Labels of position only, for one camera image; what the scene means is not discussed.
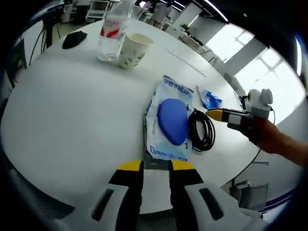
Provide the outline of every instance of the plastic water bottle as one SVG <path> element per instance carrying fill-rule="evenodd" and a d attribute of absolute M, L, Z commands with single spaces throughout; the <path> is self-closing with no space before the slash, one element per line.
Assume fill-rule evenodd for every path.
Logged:
<path fill-rule="evenodd" d="M 107 13 L 98 42 L 100 60 L 113 60 L 119 52 L 133 10 L 131 2 L 124 0 Z"/>

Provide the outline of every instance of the table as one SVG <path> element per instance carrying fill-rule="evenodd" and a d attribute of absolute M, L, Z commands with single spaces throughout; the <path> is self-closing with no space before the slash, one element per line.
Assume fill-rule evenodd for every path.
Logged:
<path fill-rule="evenodd" d="M 232 88 L 206 60 L 143 22 L 133 20 L 128 29 L 154 40 L 140 65 L 127 71 L 101 62 L 95 55 L 101 26 L 83 27 L 88 36 L 79 46 L 63 50 L 62 38 L 35 60 L 13 90 L 0 128 L 16 169 L 70 205 L 93 185 L 107 183 L 119 164 L 142 158 L 142 115 L 164 74 L 195 91 L 192 105 L 199 110 L 205 112 L 196 84 L 219 96 L 223 107 L 240 109 Z M 213 123 L 213 148 L 189 160 L 205 181 L 222 186 L 252 162 L 257 147 L 226 124 Z M 166 200 L 142 204 L 141 213 L 170 209 Z"/>

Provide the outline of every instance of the blue object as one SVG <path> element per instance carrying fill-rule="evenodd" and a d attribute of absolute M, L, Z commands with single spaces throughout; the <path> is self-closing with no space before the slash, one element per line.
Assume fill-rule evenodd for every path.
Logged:
<path fill-rule="evenodd" d="M 220 108 L 220 105 L 222 102 L 221 99 L 213 95 L 212 92 L 208 90 L 200 89 L 198 85 L 197 85 L 197 90 L 199 92 L 199 96 L 200 96 L 203 107 L 207 109 Z"/>
<path fill-rule="evenodd" d="M 158 107 L 158 124 L 167 139 L 179 146 L 188 135 L 188 119 L 186 105 L 177 99 L 166 99 Z"/>

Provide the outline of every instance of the paper cup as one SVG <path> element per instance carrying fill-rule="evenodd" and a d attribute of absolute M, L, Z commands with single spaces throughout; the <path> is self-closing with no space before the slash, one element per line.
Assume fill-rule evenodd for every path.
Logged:
<path fill-rule="evenodd" d="M 126 34 L 119 56 L 120 67 L 132 69 L 134 66 L 137 66 L 144 57 L 148 47 L 152 44 L 153 40 L 145 35 L 138 33 Z"/>

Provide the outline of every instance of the blue wrapper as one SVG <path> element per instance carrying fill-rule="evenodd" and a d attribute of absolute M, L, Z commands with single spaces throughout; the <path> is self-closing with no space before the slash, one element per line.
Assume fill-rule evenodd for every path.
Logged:
<path fill-rule="evenodd" d="M 202 102 L 203 107 L 206 109 L 219 108 L 222 100 L 217 96 L 213 95 L 212 92 L 200 89 L 197 85 L 197 90 L 199 92 L 200 100 Z"/>

